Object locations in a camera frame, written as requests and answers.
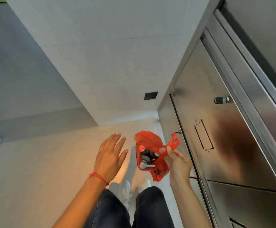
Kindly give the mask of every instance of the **red string bracelet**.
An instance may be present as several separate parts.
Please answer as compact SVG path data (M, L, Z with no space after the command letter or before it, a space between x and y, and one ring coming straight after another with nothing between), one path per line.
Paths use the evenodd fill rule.
M100 175L98 175L98 174L95 173L95 172L91 173L89 176L90 176L90 177L91 177L91 176L95 176L95 177L101 179L102 181L104 181L104 183L105 183L106 186L109 185Z

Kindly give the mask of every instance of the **white sneaker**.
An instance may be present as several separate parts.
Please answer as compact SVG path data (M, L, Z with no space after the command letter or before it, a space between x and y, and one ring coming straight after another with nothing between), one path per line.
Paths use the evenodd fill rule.
M129 181L125 181L125 187L122 188L121 202L126 207L129 213L129 200L131 199L131 184Z
M146 179L142 184L142 186L139 187L138 191L139 193L141 193L142 191L144 191L146 188L149 188L149 187L151 187L151 182L148 179Z

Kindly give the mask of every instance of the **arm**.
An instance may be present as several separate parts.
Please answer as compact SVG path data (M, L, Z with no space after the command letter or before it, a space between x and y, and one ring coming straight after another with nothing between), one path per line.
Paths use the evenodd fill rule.
M170 168L170 185L173 190L184 228L212 228L200 202L189 183L192 162L180 151L167 147L165 158Z
M110 182L117 175L125 160L128 149L119 153L124 145L125 137L120 140L121 134L113 134L100 146L94 172L102 176L106 182ZM53 228L82 228L94 209L99 196L106 187L104 181L92 176L87 178L83 187L73 201L55 223Z

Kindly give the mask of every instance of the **leg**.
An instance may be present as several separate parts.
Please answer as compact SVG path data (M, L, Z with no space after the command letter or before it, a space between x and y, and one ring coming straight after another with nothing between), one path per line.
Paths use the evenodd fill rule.
M131 228L129 214L120 200L105 189L84 228Z
M163 192L155 186L146 188L136 199L133 228L174 228Z

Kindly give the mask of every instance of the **left hand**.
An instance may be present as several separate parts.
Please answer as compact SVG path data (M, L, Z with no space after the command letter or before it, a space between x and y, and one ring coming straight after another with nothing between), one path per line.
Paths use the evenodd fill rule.
M100 175L107 183L113 180L113 178L117 175L128 153L128 149L126 149L119 157L120 151L126 140L126 138L123 137L117 144L120 137L121 133L117 135L114 133L106 139L101 144L96 157L94 172Z

